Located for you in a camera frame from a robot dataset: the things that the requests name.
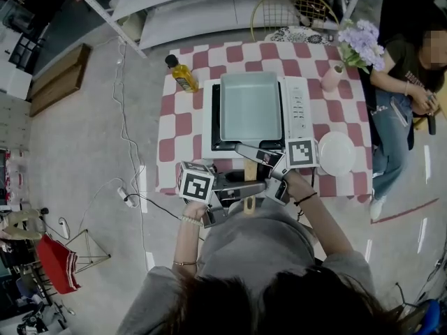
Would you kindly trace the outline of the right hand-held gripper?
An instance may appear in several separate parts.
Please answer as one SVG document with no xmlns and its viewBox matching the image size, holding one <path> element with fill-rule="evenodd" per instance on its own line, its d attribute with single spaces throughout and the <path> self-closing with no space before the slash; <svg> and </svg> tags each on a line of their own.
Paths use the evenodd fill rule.
<svg viewBox="0 0 447 335">
<path fill-rule="evenodd" d="M 280 205 L 289 201 L 285 175 L 294 169 L 315 168 L 319 166 L 318 146 L 314 138 L 286 140 L 284 152 L 259 149 L 239 143 L 235 151 L 252 161 L 261 161 L 270 171 L 266 177 L 265 196 Z"/>
</svg>

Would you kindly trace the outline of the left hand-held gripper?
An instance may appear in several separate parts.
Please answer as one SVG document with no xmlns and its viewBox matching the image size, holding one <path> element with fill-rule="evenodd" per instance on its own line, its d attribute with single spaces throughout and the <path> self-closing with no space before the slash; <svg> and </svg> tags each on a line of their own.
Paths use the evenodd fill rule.
<svg viewBox="0 0 447 335">
<path fill-rule="evenodd" d="M 186 202 L 199 202 L 207 207 L 204 228 L 225 223 L 228 211 L 220 199 L 244 199 L 266 189 L 264 181 L 245 181 L 244 170 L 216 172 L 202 163 L 182 161 L 177 175 L 179 196 Z"/>
</svg>

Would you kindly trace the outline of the light blue rectangular pan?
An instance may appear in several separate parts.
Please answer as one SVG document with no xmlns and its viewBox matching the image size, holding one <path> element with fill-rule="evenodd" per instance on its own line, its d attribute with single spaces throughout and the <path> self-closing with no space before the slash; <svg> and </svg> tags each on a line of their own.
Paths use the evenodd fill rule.
<svg viewBox="0 0 447 335">
<path fill-rule="evenodd" d="M 279 151 L 284 139 L 280 86 L 274 72 L 220 77 L 220 140 Z"/>
</svg>

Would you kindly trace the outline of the white portable gas stove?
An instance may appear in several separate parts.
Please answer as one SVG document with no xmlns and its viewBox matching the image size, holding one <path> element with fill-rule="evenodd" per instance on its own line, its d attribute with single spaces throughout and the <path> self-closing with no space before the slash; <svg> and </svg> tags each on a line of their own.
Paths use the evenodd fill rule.
<svg viewBox="0 0 447 335">
<path fill-rule="evenodd" d="M 309 88 L 303 77 L 279 77 L 284 139 L 311 137 L 314 134 Z M 203 89 L 202 157 L 205 159 L 238 158 L 232 145 L 220 140 L 220 78 L 207 80 Z"/>
</svg>

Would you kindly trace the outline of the person's left forearm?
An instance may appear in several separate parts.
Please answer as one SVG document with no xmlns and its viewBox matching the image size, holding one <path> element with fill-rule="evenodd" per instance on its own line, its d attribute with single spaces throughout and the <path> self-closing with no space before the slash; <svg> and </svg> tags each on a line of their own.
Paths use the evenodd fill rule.
<svg viewBox="0 0 447 335">
<path fill-rule="evenodd" d="M 200 240 L 200 227 L 188 221 L 180 223 L 177 234 L 177 242 L 173 261 L 175 262 L 197 262 L 198 246 Z M 197 272 L 196 266 L 178 267 L 173 265 L 173 269 L 184 276 L 194 277 Z"/>
</svg>

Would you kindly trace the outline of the person's right forearm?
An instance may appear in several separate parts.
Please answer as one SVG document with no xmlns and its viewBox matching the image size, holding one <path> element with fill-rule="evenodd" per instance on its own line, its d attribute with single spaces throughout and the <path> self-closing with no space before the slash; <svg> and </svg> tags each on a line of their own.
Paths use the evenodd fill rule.
<svg viewBox="0 0 447 335">
<path fill-rule="evenodd" d="M 303 210 L 327 256 L 353 251 L 345 233 L 316 193 L 296 203 Z"/>
</svg>

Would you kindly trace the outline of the person's right hand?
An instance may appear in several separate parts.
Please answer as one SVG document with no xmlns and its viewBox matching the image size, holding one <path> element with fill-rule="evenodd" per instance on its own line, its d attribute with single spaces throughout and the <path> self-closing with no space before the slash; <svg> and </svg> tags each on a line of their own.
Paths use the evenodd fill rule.
<svg viewBox="0 0 447 335">
<path fill-rule="evenodd" d="M 307 199 L 315 193 L 311 185 L 295 170 L 289 171 L 284 179 L 287 184 L 287 193 L 296 202 Z"/>
</svg>

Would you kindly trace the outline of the person's left hand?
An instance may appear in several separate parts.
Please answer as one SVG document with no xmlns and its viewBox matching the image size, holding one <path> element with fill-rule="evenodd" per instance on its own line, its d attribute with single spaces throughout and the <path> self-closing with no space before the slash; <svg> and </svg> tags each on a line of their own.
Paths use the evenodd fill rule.
<svg viewBox="0 0 447 335">
<path fill-rule="evenodd" d="M 182 215 L 195 221 L 201 222 L 203 217 L 206 215 L 207 210 L 208 207 L 206 204 L 192 201 L 186 205 Z"/>
</svg>

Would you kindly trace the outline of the white round plate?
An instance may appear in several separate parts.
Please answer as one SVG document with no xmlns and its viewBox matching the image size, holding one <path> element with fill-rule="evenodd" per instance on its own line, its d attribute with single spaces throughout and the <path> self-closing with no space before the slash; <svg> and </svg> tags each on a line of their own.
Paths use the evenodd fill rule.
<svg viewBox="0 0 447 335">
<path fill-rule="evenodd" d="M 320 167 L 334 177 L 348 174 L 356 161 L 353 141 L 339 131 L 325 134 L 318 144 L 318 151 Z"/>
</svg>

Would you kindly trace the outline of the red white checkered tablecloth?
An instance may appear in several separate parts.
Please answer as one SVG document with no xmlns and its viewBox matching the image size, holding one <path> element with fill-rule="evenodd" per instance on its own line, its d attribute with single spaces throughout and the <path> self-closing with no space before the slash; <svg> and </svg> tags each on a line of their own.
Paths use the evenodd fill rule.
<svg viewBox="0 0 447 335">
<path fill-rule="evenodd" d="M 172 50 L 199 82 L 218 79 L 223 73 L 268 70 L 279 77 L 300 76 L 309 87 L 314 136 L 339 131 L 348 135 L 356 148 L 356 162 L 348 175 L 333 177 L 317 170 L 315 185 L 322 197 L 362 196 L 372 192 L 372 142 L 365 97 L 356 69 L 348 68 L 336 90 L 322 90 L 320 80 L 340 61 L 334 46 L 306 43 L 232 42 L 199 45 Z M 171 74 L 165 77 L 161 98 L 159 141 L 156 157 L 156 190 L 176 191 L 177 172 L 182 161 L 203 158 L 203 91 L 183 91 Z"/>
</svg>

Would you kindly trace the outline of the pink vase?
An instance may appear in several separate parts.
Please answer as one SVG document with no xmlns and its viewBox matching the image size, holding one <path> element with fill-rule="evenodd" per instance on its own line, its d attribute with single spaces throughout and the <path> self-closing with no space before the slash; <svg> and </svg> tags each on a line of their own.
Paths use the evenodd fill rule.
<svg viewBox="0 0 447 335">
<path fill-rule="evenodd" d="M 343 73 L 345 71 L 345 65 L 344 64 L 337 64 L 334 66 L 331 66 L 325 75 L 321 78 L 321 88 L 325 92 L 332 92 L 334 91 L 339 82 L 342 79 Z"/>
</svg>

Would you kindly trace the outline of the yellow oil bottle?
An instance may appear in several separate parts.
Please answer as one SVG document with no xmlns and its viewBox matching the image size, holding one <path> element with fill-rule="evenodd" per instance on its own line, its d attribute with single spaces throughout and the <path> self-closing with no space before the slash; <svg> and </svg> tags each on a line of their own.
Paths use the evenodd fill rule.
<svg viewBox="0 0 447 335">
<path fill-rule="evenodd" d="M 172 77 L 183 90 L 189 93 L 198 92 L 198 81 L 192 75 L 192 72 L 187 65 L 181 64 L 174 54 L 169 54 L 165 58 L 165 63 L 170 69 Z"/>
</svg>

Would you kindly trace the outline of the black white patterned cloth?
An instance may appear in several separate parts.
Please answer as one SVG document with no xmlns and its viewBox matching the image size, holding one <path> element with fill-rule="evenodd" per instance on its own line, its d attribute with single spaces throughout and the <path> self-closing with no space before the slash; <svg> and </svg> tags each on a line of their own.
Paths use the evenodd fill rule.
<svg viewBox="0 0 447 335">
<path fill-rule="evenodd" d="M 307 43 L 315 45 L 331 45 L 333 38 L 302 26 L 282 27 L 265 37 L 267 42 Z"/>
</svg>

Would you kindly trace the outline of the white shelf unit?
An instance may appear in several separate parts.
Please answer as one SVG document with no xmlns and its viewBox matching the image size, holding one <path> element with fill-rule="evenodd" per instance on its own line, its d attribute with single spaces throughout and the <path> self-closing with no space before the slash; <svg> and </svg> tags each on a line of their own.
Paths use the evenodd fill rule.
<svg viewBox="0 0 447 335">
<path fill-rule="evenodd" d="M 220 31 L 250 29 L 260 0 L 83 0 L 140 56 L 151 47 Z M 328 0 L 342 24 L 358 0 Z"/>
</svg>

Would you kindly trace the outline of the wooden chair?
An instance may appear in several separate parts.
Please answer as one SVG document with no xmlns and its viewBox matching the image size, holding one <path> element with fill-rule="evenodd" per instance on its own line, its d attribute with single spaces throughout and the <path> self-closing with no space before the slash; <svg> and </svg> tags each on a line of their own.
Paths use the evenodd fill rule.
<svg viewBox="0 0 447 335">
<path fill-rule="evenodd" d="M 437 117 L 443 116 L 441 110 L 436 111 L 433 115 L 417 116 L 413 118 L 413 128 L 417 131 L 426 130 L 430 135 L 437 133 Z"/>
</svg>

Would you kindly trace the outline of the red chair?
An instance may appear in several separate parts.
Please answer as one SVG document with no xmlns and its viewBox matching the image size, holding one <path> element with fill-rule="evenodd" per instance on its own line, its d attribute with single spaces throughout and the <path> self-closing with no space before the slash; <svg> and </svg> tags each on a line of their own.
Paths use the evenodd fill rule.
<svg viewBox="0 0 447 335">
<path fill-rule="evenodd" d="M 38 242 L 38 259 L 53 288 L 61 295 L 76 292 L 80 285 L 75 279 L 78 256 L 60 241 L 44 234 Z"/>
</svg>

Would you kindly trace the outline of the wooden platform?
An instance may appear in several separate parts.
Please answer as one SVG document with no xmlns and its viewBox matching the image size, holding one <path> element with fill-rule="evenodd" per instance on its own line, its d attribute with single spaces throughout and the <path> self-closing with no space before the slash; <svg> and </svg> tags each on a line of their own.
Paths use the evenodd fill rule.
<svg viewBox="0 0 447 335">
<path fill-rule="evenodd" d="M 79 45 L 33 82 L 29 94 L 30 117 L 80 89 L 91 51 L 89 45 Z"/>
</svg>

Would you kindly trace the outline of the white locker cabinet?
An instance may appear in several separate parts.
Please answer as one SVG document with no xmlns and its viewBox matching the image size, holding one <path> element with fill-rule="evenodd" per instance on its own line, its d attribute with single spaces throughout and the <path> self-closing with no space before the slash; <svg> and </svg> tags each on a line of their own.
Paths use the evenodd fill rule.
<svg viewBox="0 0 447 335">
<path fill-rule="evenodd" d="M 0 149 L 29 148 L 31 104 L 0 92 Z"/>
</svg>

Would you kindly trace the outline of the plain white cabinet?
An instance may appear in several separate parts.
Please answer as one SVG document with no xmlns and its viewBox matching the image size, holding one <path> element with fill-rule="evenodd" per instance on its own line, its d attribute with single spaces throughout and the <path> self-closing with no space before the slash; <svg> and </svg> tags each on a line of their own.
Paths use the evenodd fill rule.
<svg viewBox="0 0 447 335">
<path fill-rule="evenodd" d="M 32 76 L 13 62 L 13 53 L 19 47 L 22 33 L 0 23 L 0 91 L 26 100 Z"/>
</svg>

